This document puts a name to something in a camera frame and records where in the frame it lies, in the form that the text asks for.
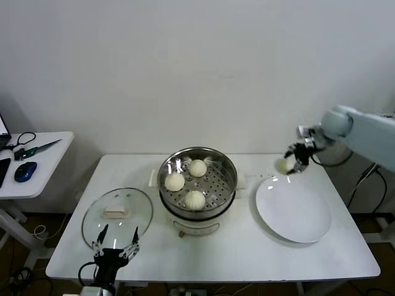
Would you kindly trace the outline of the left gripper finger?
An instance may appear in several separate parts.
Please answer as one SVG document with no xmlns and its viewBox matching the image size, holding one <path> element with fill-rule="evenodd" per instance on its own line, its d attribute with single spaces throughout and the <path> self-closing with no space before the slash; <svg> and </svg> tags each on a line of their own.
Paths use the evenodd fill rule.
<svg viewBox="0 0 395 296">
<path fill-rule="evenodd" d="M 139 252 L 138 227 L 135 228 L 131 242 L 123 249 L 123 258 L 133 258 Z"/>
<path fill-rule="evenodd" d="M 97 239 L 92 241 L 91 245 L 94 251 L 94 256 L 103 256 L 104 254 L 104 251 L 102 250 L 102 243 L 104 242 L 108 227 L 109 225 L 106 224 L 104 229 L 99 233 Z"/>
</svg>

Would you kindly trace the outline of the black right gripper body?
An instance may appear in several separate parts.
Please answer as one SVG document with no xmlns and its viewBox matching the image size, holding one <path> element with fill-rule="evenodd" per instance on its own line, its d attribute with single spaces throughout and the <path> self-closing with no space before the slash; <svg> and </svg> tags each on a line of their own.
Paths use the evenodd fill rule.
<svg viewBox="0 0 395 296">
<path fill-rule="evenodd" d="M 297 163 L 308 165 L 311 155 L 315 153 L 315 146 L 312 143 L 297 142 L 295 143 L 294 156 Z"/>
</svg>

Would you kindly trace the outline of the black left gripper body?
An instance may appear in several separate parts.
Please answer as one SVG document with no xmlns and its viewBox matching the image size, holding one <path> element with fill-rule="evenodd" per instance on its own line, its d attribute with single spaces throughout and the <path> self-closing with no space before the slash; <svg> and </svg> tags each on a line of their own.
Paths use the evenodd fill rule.
<svg viewBox="0 0 395 296">
<path fill-rule="evenodd" d="M 94 262 L 98 267 L 96 282 L 115 282 L 117 272 L 128 264 L 128 258 L 120 255 L 121 249 L 104 248 L 94 255 Z"/>
</svg>

